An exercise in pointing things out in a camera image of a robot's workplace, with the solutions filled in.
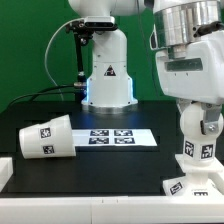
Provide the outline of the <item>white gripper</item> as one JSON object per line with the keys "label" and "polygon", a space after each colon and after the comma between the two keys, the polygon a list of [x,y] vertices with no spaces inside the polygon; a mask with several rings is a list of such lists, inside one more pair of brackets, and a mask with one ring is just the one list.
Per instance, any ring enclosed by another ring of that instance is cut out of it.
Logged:
{"label": "white gripper", "polygon": [[178,98],[178,111],[183,113],[191,100],[201,104],[203,135],[215,135],[221,131],[221,105],[224,104],[224,31],[202,36],[197,42],[185,46],[184,56],[170,59],[167,48],[158,48],[154,38],[150,40],[156,51],[157,74],[163,93]]}

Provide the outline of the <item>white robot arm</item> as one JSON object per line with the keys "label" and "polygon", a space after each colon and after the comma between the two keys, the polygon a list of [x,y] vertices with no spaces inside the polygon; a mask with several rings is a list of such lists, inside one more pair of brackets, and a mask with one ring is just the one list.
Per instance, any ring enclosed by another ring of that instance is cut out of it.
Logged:
{"label": "white robot arm", "polygon": [[115,18],[153,12],[150,45],[164,94],[180,100],[183,118],[193,102],[205,135],[221,130],[224,105],[224,0],[68,0],[80,15],[76,27],[86,42],[93,39],[93,71],[83,104],[100,112],[137,102],[127,75],[127,39]]}

